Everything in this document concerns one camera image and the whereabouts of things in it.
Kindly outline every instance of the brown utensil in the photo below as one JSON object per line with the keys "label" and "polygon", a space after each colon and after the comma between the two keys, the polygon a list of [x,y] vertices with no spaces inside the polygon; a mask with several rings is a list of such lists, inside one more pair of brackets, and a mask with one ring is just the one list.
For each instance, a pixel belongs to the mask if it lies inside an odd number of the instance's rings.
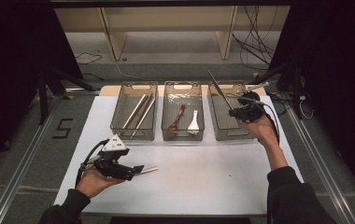
{"label": "brown utensil", "polygon": [[176,131],[178,130],[178,121],[180,120],[180,117],[183,114],[185,108],[186,105],[181,105],[180,110],[178,111],[177,114],[177,118],[175,119],[175,122],[169,125],[168,131],[170,137],[175,137],[177,135]]}

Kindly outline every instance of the metal frame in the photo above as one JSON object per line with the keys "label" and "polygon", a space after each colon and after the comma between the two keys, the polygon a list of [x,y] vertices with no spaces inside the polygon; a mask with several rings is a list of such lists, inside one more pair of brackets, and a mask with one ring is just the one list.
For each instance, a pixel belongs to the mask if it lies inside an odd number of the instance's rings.
{"label": "metal frame", "polygon": [[32,139],[29,147],[26,149],[25,154],[22,157],[20,164],[15,170],[14,175],[11,177],[7,184],[3,194],[0,196],[0,223],[2,223],[8,208],[11,206],[12,201],[17,193],[17,190],[24,179],[29,166],[35,157],[37,150],[43,140],[43,137],[50,126],[50,122],[53,119],[53,115],[58,105],[62,101],[62,96],[56,96],[50,106],[50,115],[45,119],[44,123],[40,125],[35,132],[35,137]]}
{"label": "metal frame", "polygon": [[[284,98],[289,99],[287,93],[284,93]],[[309,158],[312,160],[319,174],[320,180],[322,181],[323,186],[326,188],[338,215],[341,217],[341,220],[345,224],[355,223],[355,215],[353,214],[353,211],[350,208],[346,197],[343,195],[342,190],[335,182],[332,173],[327,167],[326,162],[321,157],[317,146],[315,145],[311,135],[303,124],[303,121],[299,120],[294,115],[294,112],[291,111],[291,109],[288,109],[288,114],[296,131],[299,133],[300,138],[305,145],[305,149],[308,152]]]}

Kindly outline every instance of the white spoon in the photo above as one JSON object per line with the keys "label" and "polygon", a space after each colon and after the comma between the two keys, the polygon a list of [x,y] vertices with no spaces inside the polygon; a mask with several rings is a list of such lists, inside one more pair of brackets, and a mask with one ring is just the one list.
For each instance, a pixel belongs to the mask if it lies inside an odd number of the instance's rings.
{"label": "white spoon", "polygon": [[194,110],[193,116],[192,116],[192,123],[189,125],[188,131],[189,133],[193,133],[193,134],[198,134],[200,128],[198,127],[197,124],[197,114],[198,111]]}

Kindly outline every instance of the forearm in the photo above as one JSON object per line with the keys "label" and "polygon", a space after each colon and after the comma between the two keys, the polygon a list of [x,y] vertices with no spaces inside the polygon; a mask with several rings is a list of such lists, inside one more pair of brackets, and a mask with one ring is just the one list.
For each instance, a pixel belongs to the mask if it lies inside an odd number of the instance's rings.
{"label": "forearm", "polygon": [[90,203],[90,199],[78,190],[70,189],[62,205],[53,205],[47,209],[38,223],[75,223],[81,211]]}
{"label": "forearm", "polygon": [[270,172],[268,204],[274,223],[333,223],[310,184],[302,184],[293,168]]}
{"label": "forearm", "polygon": [[268,161],[270,163],[270,168],[272,171],[277,168],[288,166],[285,155],[283,154],[282,148],[279,146],[276,139],[263,139],[262,145],[267,153]]}

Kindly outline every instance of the white table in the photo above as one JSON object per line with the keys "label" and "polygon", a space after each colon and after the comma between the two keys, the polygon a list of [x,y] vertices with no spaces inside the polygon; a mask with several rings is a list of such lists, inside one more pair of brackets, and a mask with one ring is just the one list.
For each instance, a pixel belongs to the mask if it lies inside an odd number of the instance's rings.
{"label": "white table", "polygon": [[[261,100],[273,108],[268,96],[261,96]],[[109,126],[116,103],[116,96],[95,97],[55,204],[62,204],[67,190],[75,186],[79,165],[90,150],[112,136]],[[119,162],[130,167],[143,164],[145,169],[158,166],[159,170],[135,176],[132,181],[104,190],[83,212],[143,217],[248,217],[266,214],[266,175],[270,168],[265,151],[257,140],[216,141],[208,102],[203,97],[204,118],[209,120],[203,141],[164,142],[161,132],[162,97],[158,103],[154,141],[143,144],[125,142],[131,150]],[[279,120],[277,123],[280,145],[287,161],[303,180]]]}

